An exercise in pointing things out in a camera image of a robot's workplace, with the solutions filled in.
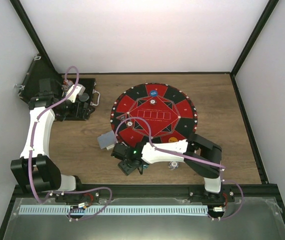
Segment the orange black chip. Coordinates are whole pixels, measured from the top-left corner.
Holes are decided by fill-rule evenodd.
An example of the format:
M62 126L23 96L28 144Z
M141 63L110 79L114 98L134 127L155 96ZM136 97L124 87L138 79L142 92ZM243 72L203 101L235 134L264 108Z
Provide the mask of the orange black chip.
M128 122L126 123L126 125L127 125L128 127L132 127L132 126L133 126L133 122L132 122L132 121L128 121Z
M149 101L149 103L150 103L152 106L155 106L156 103L157 103L157 101L156 101L155 99L151 99L151 100Z

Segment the orange big blind button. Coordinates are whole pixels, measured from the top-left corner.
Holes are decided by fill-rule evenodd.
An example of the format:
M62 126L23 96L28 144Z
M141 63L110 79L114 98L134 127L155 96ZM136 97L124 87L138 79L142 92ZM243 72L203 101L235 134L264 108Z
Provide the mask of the orange big blind button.
M175 142L177 142L178 141L178 139L176 138L176 137L170 137L169 139L168 139L168 142L169 143L175 143Z

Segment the blue small blind button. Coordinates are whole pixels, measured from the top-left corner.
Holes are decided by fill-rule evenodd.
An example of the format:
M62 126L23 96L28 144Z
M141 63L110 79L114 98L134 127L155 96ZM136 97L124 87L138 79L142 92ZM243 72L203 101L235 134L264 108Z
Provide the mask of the blue small blind button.
M158 96L158 91L156 89L153 89L149 92L149 95L151 97L157 97Z

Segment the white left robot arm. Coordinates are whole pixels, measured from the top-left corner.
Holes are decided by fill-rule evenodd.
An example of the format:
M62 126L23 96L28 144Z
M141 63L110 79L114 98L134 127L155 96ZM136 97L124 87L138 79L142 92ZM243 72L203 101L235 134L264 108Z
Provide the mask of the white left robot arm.
M76 97L82 95L85 87L72 84L65 97L54 80L47 78L39 81L39 91L28 102L30 124L23 151L19 159L12 160L10 169L24 193L39 193L51 190L67 192L73 202L85 196L83 187L77 185L73 175L61 174L50 159L49 143L56 114L66 114Z

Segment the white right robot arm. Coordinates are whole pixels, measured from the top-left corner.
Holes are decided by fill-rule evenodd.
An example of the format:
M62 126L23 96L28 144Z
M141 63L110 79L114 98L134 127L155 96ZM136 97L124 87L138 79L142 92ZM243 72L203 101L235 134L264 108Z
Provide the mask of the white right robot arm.
M134 170L143 172L143 167L162 163L185 163L204 179L205 197L212 202L222 195L220 172L225 169L221 164L222 148L216 143L198 135L168 143L138 142L134 147L117 142L111 156L120 160L118 167L128 176Z

